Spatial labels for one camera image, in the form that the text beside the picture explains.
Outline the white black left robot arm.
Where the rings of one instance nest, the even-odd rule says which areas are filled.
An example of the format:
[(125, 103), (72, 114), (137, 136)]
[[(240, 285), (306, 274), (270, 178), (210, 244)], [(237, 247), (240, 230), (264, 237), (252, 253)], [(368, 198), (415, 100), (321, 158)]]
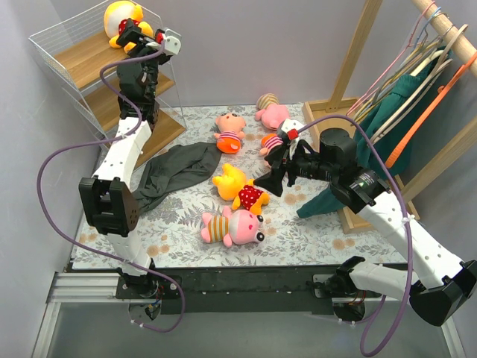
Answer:
[(178, 53), (180, 41), (169, 29), (143, 34), (138, 22), (125, 19), (119, 25), (118, 43), (134, 44), (116, 68), (118, 140), (93, 176), (80, 181), (79, 193), (88, 224), (126, 261), (118, 270), (126, 288), (141, 298), (151, 298), (159, 291), (159, 281), (149, 274), (154, 261), (136, 232), (139, 204), (130, 191), (130, 179), (157, 122), (159, 66)]

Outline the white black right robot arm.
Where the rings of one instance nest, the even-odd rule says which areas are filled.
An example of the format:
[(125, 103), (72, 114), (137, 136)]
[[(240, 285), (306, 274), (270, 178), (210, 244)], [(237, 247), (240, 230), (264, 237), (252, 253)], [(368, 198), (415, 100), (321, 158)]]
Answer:
[(331, 296), (354, 296), (371, 291), (403, 298), (424, 321), (441, 326), (476, 290), (476, 262), (464, 262), (437, 242), (407, 210), (374, 171), (356, 160), (356, 143), (347, 131), (332, 128), (320, 135), (313, 151), (303, 139), (285, 142), (265, 158), (269, 173), (256, 186), (281, 196), (282, 181), (297, 178), (329, 182), (332, 194), (368, 221), (406, 258), (411, 273), (352, 257), (317, 288)]

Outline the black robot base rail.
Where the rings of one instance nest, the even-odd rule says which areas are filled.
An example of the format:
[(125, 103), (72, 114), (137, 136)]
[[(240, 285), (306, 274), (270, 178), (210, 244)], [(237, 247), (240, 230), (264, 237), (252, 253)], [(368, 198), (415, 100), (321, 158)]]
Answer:
[(74, 271), (56, 274), (48, 294), (54, 303), (117, 302), (154, 304), (153, 313), (327, 314), (334, 303), (361, 309), (386, 295), (401, 299), (408, 272), (405, 264), (378, 266), (364, 262), (348, 278), (348, 267), (249, 266), (157, 268), (140, 271)]

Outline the orange bear plush polka shirt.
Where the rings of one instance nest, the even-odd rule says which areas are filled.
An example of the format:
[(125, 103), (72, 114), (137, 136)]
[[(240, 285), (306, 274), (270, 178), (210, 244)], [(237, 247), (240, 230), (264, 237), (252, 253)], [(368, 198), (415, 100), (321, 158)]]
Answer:
[(219, 196), (225, 201), (232, 202), (232, 210), (244, 209), (252, 214), (261, 215), (262, 207), (268, 205), (270, 196), (267, 192), (254, 186), (253, 179), (247, 179), (245, 173), (225, 163), (222, 175), (212, 178), (212, 183), (218, 190)]

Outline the yellow bear plush polka shirt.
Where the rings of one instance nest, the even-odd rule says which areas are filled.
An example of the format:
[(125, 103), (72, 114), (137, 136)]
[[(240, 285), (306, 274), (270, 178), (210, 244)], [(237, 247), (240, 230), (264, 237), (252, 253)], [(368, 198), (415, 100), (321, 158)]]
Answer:
[(117, 39), (125, 30), (128, 19), (132, 19), (144, 35), (152, 37), (154, 34), (152, 27), (143, 20), (143, 9), (139, 4), (132, 1), (115, 1), (109, 4), (104, 12), (104, 30), (109, 37), (110, 46), (112, 48), (123, 48), (125, 52), (129, 52), (136, 46), (132, 42), (127, 45), (117, 44)]

